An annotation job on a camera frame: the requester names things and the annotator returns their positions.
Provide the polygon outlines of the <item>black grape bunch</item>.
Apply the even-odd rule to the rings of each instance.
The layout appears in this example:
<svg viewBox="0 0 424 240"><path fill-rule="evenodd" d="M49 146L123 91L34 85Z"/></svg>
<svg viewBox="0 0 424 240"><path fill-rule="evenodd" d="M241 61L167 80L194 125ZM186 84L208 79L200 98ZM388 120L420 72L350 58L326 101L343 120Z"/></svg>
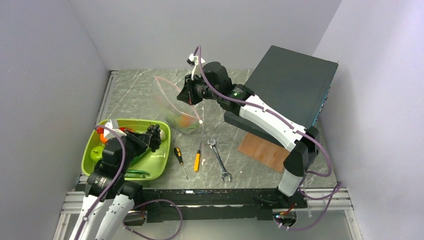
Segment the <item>black grape bunch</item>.
<svg viewBox="0 0 424 240"><path fill-rule="evenodd" d="M152 124L147 128L146 132L151 135L151 138L149 141L149 148L154 153L156 150L160 148L160 145L162 142L160 125Z"/></svg>

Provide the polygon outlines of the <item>clear zip top bag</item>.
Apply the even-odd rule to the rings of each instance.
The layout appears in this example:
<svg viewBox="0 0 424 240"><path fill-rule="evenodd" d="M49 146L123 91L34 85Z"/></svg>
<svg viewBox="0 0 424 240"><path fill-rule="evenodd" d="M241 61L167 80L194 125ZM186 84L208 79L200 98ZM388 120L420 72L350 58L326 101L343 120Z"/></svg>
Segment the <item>clear zip top bag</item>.
<svg viewBox="0 0 424 240"><path fill-rule="evenodd" d="M153 84L152 84L152 90L151 90L151 101L153 102L153 104L157 106L160 114L162 115L162 118L164 118L165 121L166 121L166 115L170 113L173 113L175 115L187 115L187 116L196 118L200 128L203 125L203 120L200 118L195 107L177 100L177 95L180 93L180 91L181 89L177 87L171 81L160 76L155 76ZM178 130L185 134L190 134L197 130L197 129L182 130L177 128L173 128L173 129Z"/></svg>

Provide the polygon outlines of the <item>green orange mango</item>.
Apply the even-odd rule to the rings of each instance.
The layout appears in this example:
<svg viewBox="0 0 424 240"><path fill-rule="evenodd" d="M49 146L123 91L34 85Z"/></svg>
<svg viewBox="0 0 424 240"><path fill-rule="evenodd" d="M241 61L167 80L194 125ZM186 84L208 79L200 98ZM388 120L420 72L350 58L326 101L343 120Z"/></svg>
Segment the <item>green orange mango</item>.
<svg viewBox="0 0 424 240"><path fill-rule="evenodd" d="M199 128L199 122L196 118L185 114L173 114L172 112L165 116L166 121L179 130L195 130Z"/></svg>

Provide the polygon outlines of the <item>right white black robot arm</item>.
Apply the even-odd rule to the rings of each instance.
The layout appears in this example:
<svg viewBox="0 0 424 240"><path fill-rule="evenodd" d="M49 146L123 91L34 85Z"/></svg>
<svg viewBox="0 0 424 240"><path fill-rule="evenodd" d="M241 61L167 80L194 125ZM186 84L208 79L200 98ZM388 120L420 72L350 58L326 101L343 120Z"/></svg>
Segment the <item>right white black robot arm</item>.
<svg viewBox="0 0 424 240"><path fill-rule="evenodd" d="M243 84L233 84L226 68L219 62L205 63L191 56L187 63L192 66L192 71L184 77L184 86L177 100L191 106L202 100L215 100L222 109L260 127L289 152L283 162L282 179L277 187L279 191L275 194L280 207L289 207L309 172L312 154L324 150L313 135L315 130L275 112Z"/></svg>

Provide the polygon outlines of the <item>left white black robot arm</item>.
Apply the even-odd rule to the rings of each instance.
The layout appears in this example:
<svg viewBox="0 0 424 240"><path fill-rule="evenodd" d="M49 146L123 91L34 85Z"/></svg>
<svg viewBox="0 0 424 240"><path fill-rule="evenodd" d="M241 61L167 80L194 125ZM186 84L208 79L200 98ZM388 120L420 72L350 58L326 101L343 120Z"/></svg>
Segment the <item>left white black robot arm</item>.
<svg viewBox="0 0 424 240"><path fill-rule="evenodd" d="M107 141L102 158L88 177L72 240L109 240L128 212L143 205L142 186L125 180L125 174L135 157L147 150L155 152L161 145L157 126L144 133L103 129Z"/></svg>

